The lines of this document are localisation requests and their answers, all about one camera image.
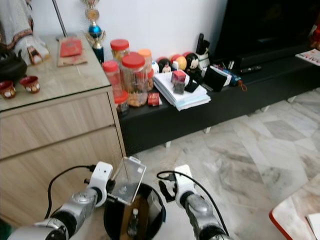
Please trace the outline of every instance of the red cube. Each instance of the red cube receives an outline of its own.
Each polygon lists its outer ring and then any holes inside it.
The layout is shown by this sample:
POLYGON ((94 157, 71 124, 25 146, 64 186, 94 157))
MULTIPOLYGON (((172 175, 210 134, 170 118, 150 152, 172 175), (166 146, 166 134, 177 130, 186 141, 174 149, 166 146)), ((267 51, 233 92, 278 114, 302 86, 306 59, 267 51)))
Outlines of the red cube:
POLYGON ((183 71, 173 71, 171 77, 171 83, 175 84, 176 82, 184 83, 186 80, 186 74, 183 71))

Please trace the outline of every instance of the power cord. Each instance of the power cord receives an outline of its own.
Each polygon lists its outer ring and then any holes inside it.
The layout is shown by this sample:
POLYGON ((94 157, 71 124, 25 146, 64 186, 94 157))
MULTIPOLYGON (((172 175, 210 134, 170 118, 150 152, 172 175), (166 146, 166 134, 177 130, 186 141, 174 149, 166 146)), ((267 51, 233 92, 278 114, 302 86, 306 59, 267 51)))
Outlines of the power cord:
POLYGON ((80 169, 80 168, 86 168, 89 169, 90 172, 93 172, 96 168, 96 165, 78 165, 78 166, 73 166, 68 168, 67 170, 64 170, 62 172, 60 172, 57 176, 55 176, 49 183, 48 186, 48 209, 46 211, 45 217, 44 219, 47 219, 50 216, 50 212, 51 212, 51 208, 52 208, 52 199, 51 199, 51 188, 52 188, 52 184, 54 183, 54 181, 59 178, 61 175, 73 170, 73 169, 80 169))
POLYGON ((205 194, 209 197, 212 205, 214 206, 214 208, 215 208, 215 210, 216 210, 216 213, 217 213, 218 216, 219 216, 221 225, 222 225, 225 233, 229 236, 229 232, 228 232, 228 230, 227 230, 227 226, 226 226, 225 221, 224 221, 224 219, 223 219, 223 217, 222 217, 222 215, 221 215, 221 213, 220 213, 220 211, 219 211, 219 208, 218 208, 216 202, 214 201, 214 199, 211 197, 210 193, 205 189, 205 187, 203 187, 198 181, 194 180, 194 179, 193 179, 192 177, 190 177, 189 175, 184 174, 184 173, 182 173, 182 172, 167 170, 167 171, 158 172, 158 174, 156 175, 156 177, 157 177, 158 179, 172 181, 172 178, 171 178, 170 175, 169 175, 169 176, 166 176, 166 177, 161 177, 161 176, 160 176, 161 174, 179 174, 179 175, 181 175, 181 176, 184 176, 184 177, 190 179, 190 180, 191 180, 192 182, 194 182, 197 186, 199 186, 199 187, 205 192, 205 194))

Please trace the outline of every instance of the red teacup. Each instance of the red teacup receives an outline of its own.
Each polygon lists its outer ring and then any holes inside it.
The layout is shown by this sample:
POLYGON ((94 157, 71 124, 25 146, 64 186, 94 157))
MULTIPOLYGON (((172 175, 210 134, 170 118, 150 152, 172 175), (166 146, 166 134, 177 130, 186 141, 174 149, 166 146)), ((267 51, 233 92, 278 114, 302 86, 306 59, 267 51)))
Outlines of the red teacup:
POLYGON ((0 94, 4 99, 13 99, 16 96, 16 89, 12 81, 0 82, 0 94))
POLYGON ((20 84, 31 94, 36 94, 40 91, 40 84, 37 76, 27 76, 22 78, 20 80, 20 84))

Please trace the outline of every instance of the wooden cabinet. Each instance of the wooden cabinet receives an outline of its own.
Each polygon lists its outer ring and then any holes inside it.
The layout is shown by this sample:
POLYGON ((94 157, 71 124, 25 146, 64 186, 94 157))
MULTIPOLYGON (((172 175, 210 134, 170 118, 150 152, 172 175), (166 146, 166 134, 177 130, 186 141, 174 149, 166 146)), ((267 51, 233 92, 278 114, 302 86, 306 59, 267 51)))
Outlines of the wooden cabinet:
MULTIPOLYGON (((92 48, 82 37, 88 63, 57 67, 55 36, 43 38, 51 58, 29 66, 41 90, 17 84, 16 97, 0 97, 0 218, 19 227, 42 221, 53 177, 78 165, 112 164, 126 155, 113 91, 92 48)), ((86 168, 59 177, 52 211, 86 188, 86 168)))
POLYGON ((7 158, 112 124, 106 92, 2 117, 0 155, 7 158))
MULTIPOLYGON (((51 179, 67 168, 98 161, 112 164, 116 169, 122 158, 117 139, 116 128, 110 126, 2 161, 1 218, 15 226, 43 220, 51 179)), ((90 176, 88 169, 76 168, 59 177, 52 186, 52 211, 65 203, 72 193, 84 190, 84 179, 90 176)))

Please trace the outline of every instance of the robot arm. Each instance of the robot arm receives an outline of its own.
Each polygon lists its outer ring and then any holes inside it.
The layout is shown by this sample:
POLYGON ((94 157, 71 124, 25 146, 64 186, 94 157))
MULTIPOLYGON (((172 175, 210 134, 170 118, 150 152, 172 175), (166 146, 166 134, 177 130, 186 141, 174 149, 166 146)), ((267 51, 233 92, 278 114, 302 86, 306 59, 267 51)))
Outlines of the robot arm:
POLYGON ((73 194, 50 218, 17 229, 8 240, 69 240, 79 231, 94 208, 107 200, 106 186, 112 171, 110 164, 100 161, 84 192, 73 194))
MULTIPOLYGON (((175 172, 192 177, 188 165, 175 168, 175 172)), ((214 216, 212 205, 208 204, 195 190, 194 182, 177 173, 174 174, 174 181, 175 198, 170 199, 168 190, 166 192, 163 183, 159 183, 161 192, 167 202, 175 200, 179 207, 185 209, 193 227, 195 238, 197 240, 231 240, 214 216)))

